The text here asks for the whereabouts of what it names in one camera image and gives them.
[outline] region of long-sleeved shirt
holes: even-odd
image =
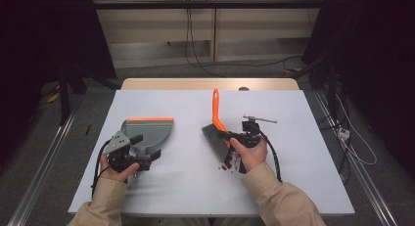
[[[306,193],[290,183],[280,183],[267,163],[249,171],[243,182],[266,225],[325,225]],[[125,183],[99,179],[92,202],[80,207],[69,226],[122,225],[120,209],[126,189]]]

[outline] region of hand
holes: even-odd
[[[100,164],[101,164],[101,171],[103,171],[103,169],[110,166],[110,164],[108,163],[107,155],[105,154],[101,155]],[[135,171],[137,171],[138,167],[140,167],[139,163],[133,163],[121,173],[118,173],[109,167],[104,172],[102,172],[101,177],[106,178],[106,179],[116,180],[119,182],[124,182],[128,178],[128,176],[132,175]]]
[[[260,139],[255,147],[249,149],[235,138],[231,138],[230,141],[235,150],[241,155],[242,162],[244,163],[247,172],[265,162],[268,151],[266,149],[266,142],[263,139]]]

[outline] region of white tabletop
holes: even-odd
[[[304,190],[322,214],[354,213],[345,187],[300,90],[221,90],[219,117],[242,132],[243,115],[258,121],[280,160],[283,181]],[[223,170],[202,127],[211,124],[211,90],[120,90],[102,128],[69,212],[91,201],[98,151],[129,117],[171,116],[174,124],[160,145],[161,157],[137,180],[129,178],[122,212],[146,216],[250,216],[257,206],[241,183],[243,174]],[[273,167],[268,151],[267,162]]]

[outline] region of person's left hand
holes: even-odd
[[[101,155],[100,164],[101,164],[101,171],[107,168],[108,166],[110,166],[110,164],[108,163],[108,158],[106,154]],[[138,167],[140,167],[139,163],[133,163],[121,173],[118,173],[109,167],[104,172],[102,172],[101,177],[106,178],[106,179],[116,180],[119,182],[124,182],[126,178],[128,178],[128,176],[132,175],[138,169]]]

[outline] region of white cable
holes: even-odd
[[[374,165],[374,164],[376,164],[376,162],[378,162],[378,158],[376,157],[376,155],[375,155],[375,152],[373,152],[373,150],[372,150],[372,148],[369,146],[369,144],[367,144],[367,142],[363,139],[363,137],[357,132],[357,130],[354,128],[354,126],[351,124],[351,121],[350,121],[350,119],[348,118],[348,115],[347,115],[347,112],[346,112],[346,109],[345,109],[345,107],[343,106],[343,103],[342,103],[342,100],[339,98],[339,96],[338,96],[338,94],[336,94],[336,97],[337,97],[337,99],[339,100],[339,102],[340,102],[340,105],[341,105],[341,107],[342,107],[342,109],[343,109],[343,111],[345,112],[345,116],[346,116],[346,119],[347,119],[347,121],[348,121],[348,123],[350,124],[350,127],[351,127],[351,129],[353,129],[354,130],[354,132],[356,132],[356,134],[357,134],[357,136],[366,144],[366,146],[367,146],[367,148],[369,148],[369,150],[370,150],[370,152],[372,152],[372,155],[373,155],[373,157],[375,158],[375,160],[373,161],[373,162],[367,162],[367,161],[364,161],[363,159],[361,159],[358,155],[357,155],[357,153],[355,153],[355,152],[353,152],[349,147],[348,147],[348,145],[346,145],[346,142],[345,142],[345,146],[346,146],[346,148],[350,151],[350,153],[355,157],[355,158],[357,158],[360,162],[362,162],[362,163],[365,163],[365,164],[368,164],[368,165]]]

